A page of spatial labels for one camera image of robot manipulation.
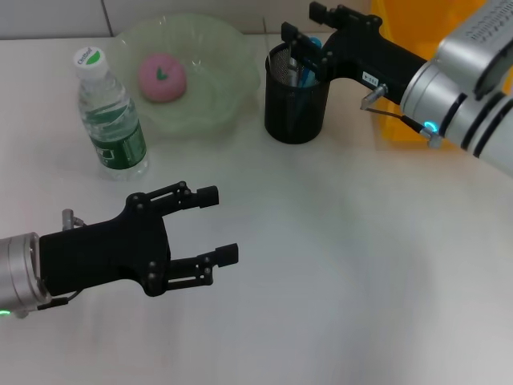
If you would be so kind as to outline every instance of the black mesh pen holder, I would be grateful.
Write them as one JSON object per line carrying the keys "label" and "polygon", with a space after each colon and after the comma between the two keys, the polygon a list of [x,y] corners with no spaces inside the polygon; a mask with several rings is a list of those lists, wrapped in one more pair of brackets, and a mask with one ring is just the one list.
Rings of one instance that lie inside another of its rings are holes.
{"label": "black mesh pen holder", "polygon": [[[311,87],[289,85],[289,46],[279,45],[265,60],[265,129],[271,136],[287,144],[302,144],[321,132],[329,83],[313,82]],[[301,82],[303,68],[298,63]]]}

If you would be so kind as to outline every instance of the wall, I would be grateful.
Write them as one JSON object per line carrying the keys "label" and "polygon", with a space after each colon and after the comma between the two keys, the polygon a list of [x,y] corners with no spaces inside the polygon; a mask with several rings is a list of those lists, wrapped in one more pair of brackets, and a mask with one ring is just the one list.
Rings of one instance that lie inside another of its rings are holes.
{"label": "wall", "polygon": [[[362,12],[370,0],[324,0]],[[245,33],[279,32],[284,21],[305,32],[325,30],[308,20],[310,0],[1,0],[0,39],[109,36],[144,18],[198,12],[222,18]]]}

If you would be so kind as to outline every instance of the white sticker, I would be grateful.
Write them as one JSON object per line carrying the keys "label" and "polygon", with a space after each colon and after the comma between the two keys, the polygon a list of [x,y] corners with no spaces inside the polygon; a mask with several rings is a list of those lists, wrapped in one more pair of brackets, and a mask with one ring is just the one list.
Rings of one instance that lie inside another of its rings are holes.
{"label": "white sticker", "polygon": [[366,73],[365,71],[363,71],[362,79],[364,79],[367,83],[372,84],[375,87],[379,85],[379,80],[377,78],[374,78],[371,74]]}

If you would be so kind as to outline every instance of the blue pen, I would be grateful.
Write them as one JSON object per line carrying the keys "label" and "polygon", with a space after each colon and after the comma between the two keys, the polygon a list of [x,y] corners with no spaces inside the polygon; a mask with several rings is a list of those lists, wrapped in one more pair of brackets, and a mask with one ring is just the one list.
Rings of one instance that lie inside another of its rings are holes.
{"label": "blue pen", "polygon": [[[322,48],[322,42],[318,38],[312,37],[310,41],[319,48]],[[301,87],[311,87],[315,83],[315,74],[308,68],[304,68],[303,76],[301,77]]]}

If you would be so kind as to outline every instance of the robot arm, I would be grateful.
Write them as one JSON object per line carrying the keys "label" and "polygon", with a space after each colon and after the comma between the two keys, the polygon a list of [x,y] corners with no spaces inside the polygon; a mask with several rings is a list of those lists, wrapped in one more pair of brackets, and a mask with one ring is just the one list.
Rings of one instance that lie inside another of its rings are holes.
{"label": "robot arm", "polygon": [[384,96],[415,131],[447,138],[513,176],[513,99],[500,90],[513,64],[513,1],[490,0],[429,62],[384,39],[377,16],[316,2],[309,16],[337,29],[322,48],[288,23],[281,37],[320,81],[354,79],[373,90],[362,106]]}
{"label": "robot arm", "polygon": [[66,305],[84,289],[120,279],[138,282],[151,297],[211,285],[214,265],[238,262],[237,245],[172,261],[163,217],[218,204],[216,187],[193,193],[180,182],[130,195],[125,209],[110,221],[85,226],[72,211],[64,210],[61,233],[0,240],[0,314],[23,317],[33,310]]}

